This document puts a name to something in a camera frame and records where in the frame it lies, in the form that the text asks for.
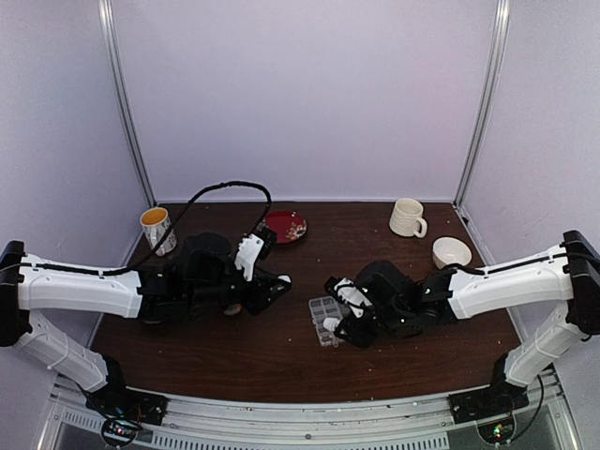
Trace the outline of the white pill bottle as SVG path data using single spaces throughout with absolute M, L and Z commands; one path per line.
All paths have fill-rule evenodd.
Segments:
M 327 317 L 322 321 L 322 326 L 329 332 L 335 332 L 340 324 L 340 319 Z

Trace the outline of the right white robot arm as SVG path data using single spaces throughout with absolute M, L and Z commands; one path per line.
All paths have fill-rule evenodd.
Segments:
M 599 254 L 578 231 L 530 257 L 478 269 L 451 263 L 419 281 L 389 261 L 373 262 L 355 279 L 330 277 L 325 289 L 350 311 L 324 319 L 324 328 L 359 348 L 381 332 L 413 337 L 496 309 L 556 302 L 533 335 L 495 364 L 480 397 L 493 414 L 576 342 L 599 333 Z

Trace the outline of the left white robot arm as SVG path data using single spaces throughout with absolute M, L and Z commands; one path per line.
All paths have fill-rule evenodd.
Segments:
M 1 255 L 1 344 L 35 356 L 77 383 L 115 416 L 135 406 L 119 364 L 74 341 L 42 314 L 45 309 L 93 311 L 147 323 L 190 320 L 203 308 L 239 305 L 252 315 L 287 293 L 292 281 L 257 265 L 270 241 L 244 237 L 236 250 L 223 236 L 187 239 L 161 267 L 99 268 L 61 265 L 26 253 L 11 241 Z

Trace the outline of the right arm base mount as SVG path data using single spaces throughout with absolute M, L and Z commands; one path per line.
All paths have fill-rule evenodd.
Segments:
M 507 353 L 494 364 L 490 385 L 448 397 L 456 424 L 511 413 L 530 404 L 527 388 L 509 383 L 504 373 Z

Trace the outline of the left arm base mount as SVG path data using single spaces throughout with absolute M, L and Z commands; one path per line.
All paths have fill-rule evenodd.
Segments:
M 97 391 L 85 391 L 86 406 L 108 417 L 160 426 L 168 399 L 128 388 L 120 364 L 110 356 L 101 357 L 107 369 L 107 383 Z

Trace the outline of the grey lid pill bottle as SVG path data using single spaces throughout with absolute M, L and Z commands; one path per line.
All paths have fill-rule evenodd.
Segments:
M 229 305 L 224 309 L 223 313 L 226 316 L 231 317 L 239 314 L 242 309 L 243 307 L 240 304 Z

